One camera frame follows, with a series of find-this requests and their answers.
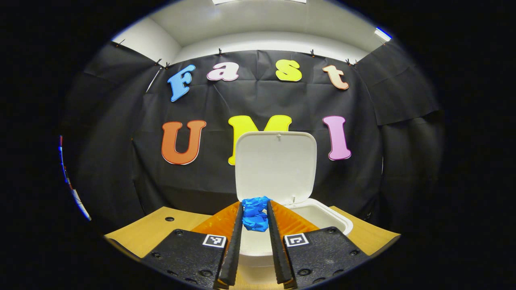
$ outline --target orange plastic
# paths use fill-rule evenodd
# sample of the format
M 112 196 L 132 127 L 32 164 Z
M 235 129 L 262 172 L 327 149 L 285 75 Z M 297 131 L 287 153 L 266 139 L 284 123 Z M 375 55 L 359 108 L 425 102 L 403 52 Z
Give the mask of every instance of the orange plastic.
M 280 232 L 281 240 L 284 235 L 293 235 L 299 233 L 306 233 L 311 231 L 319 230 L 313 223 L 307 221 L 302 216 L 296 214 L 292 210 L 289 210 L 285 206 L 270 201 L 274 216 L 276 217 L 276 223 L 278 224 L 278 230 Z
M 239 206 L 239 201 L 233 203 L 200 223 L 192 229 L 192 232 L 226 236 L 226 238 L 228 238 L 229 245 Z

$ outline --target white ceiling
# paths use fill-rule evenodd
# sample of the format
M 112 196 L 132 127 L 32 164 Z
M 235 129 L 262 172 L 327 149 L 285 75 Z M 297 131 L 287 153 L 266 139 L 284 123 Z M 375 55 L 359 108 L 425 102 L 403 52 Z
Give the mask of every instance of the white ceiling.
M 338 2 L 181 0 L 149 15 L 180 46 L 235 33 L 286 31 L 334 39 L 371 52 L 382 42 L 375 25 Z

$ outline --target blue glove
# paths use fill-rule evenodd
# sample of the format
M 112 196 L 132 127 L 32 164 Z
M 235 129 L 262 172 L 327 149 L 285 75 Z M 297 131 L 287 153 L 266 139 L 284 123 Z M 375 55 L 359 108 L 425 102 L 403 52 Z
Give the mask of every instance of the blue glove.
M 244 206 L 242 223 L 248 231 L 265 232 L 269 228 L 267 214 L 263 212 L 269 200 L 271 199 L 266 196 L 242 200 Z

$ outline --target white wall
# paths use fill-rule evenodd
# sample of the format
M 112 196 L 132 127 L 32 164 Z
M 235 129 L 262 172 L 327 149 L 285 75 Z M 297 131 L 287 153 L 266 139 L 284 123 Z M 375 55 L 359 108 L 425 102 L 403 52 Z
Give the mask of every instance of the white wall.
M 124 40 L 122 45 L 154 61 L 162 58 L 159 62 L 162 66 L 166 62 L 172 63 L 181 49 L 178 42 L 150 18 L 144 18 L 136 22 L 120 32 L 112 40 L 116 43 Z
M 223 53 L 248 50 L 310 53 L 310 50 L 314 50 L 315 55 L 342 61 L 349 58 L 351 63 L 354 63 L 355 59 L 362 59 L 369 53 L 346 43 L 314 35 L 289 32 L 252 32 L 211 38 L 185 46 L 179 51 L 173 63 L 218 54 L 219 48 Z

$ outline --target letter m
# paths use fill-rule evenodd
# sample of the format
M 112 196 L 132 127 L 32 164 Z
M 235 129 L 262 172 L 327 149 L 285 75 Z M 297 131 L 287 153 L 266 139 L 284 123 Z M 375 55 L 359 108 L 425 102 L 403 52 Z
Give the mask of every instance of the letter m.
M 247 132 L 257 132 L 258 128 L 249 116 L 235 116 L 228 120 L 229 125 L 233 126 L 233 155 L 229 157 L 228 162 L 235 165 L 235 148 L 236 141 L 242 134 Z M 264 131 L 288 131 L 288 126 L 292 123 L 292 118 L 285 115 L 274 115 L 270 117 Z

